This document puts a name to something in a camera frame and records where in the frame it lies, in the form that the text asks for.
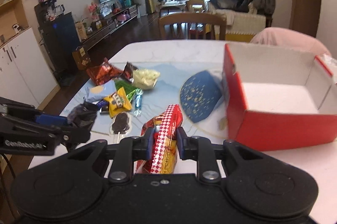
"chair backrest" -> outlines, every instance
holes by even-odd
[[[195,28],[196,25],[202,24],[202,30],[194,30],[191,31],[190,27],[194,25]],[[179,38],[184,39],[185,37],[187,39],[191,39],[191,34],[195,34],[195,38],[199,39],[199,36],[201,36],[201,39],[206,39],[206,32],[207,28],[206,25],[210,25],[210,33],[211,37],[210,39],[215,40],[215,32],[214,32],[214,26],[220,27],[220,40],[226,39],[226,20],[222,17],[216,15],[216,14],[210,14],[210,13],[194,13],[194,12],[182,12],[182,13],[174,13],[167,16],[163,16],[158,19],[158,25],[159,25],[159,31],[160,36],[163,40],[167,39],[165,26],[170,26],[170,32],[172,35],[172,38]]]
[[[190,12],[194,12],[195,10],[193,10],[193,5],[201,5],[202,7],[202,11],[205,10],[205,1],[204,0],[188,0],[186,1],[186,7],[187,10]]]

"red gift box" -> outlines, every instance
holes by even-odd
[[[227,43],[223,85],[230,139],[271,151],[337,137],[337,87],[312,53]]]

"wooden side table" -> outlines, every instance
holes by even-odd
[[[157,5],[159,17],[161,17],[161,11],[167,10],[167,15],[169,14],[170,10],[177,10],[184,11],[186,7],[186,1],[167,1],[163,5]]]

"orange bag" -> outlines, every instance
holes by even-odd
[[[177,163],[176,128],[183,122],[179,105],[169,105],[164,113],[142,127],[141,136],[149,127],[155,128],[151,159],[137,162],[137,173],[172,174]]]

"tv stand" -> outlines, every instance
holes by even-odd
[[[123,24],[116,26],[115,18],[117,15],[121,13],[129,13],[130,19],[125,21]],[[109,15],[105,16],[104,19],[107,20],[107,25],[100,28],[99,30],[94,31],[92,34],[88,35],[88,38],[82,41],[83,47],[86,50],[91,49],[95,44],[99,43],[106,37],[108,37],[111,33],[122,27],[123,25],[130,22],[132,19],[136,18],[138,15],[137,6],[131,5],[129,7],[124,7],[118,13],[110,13]]]

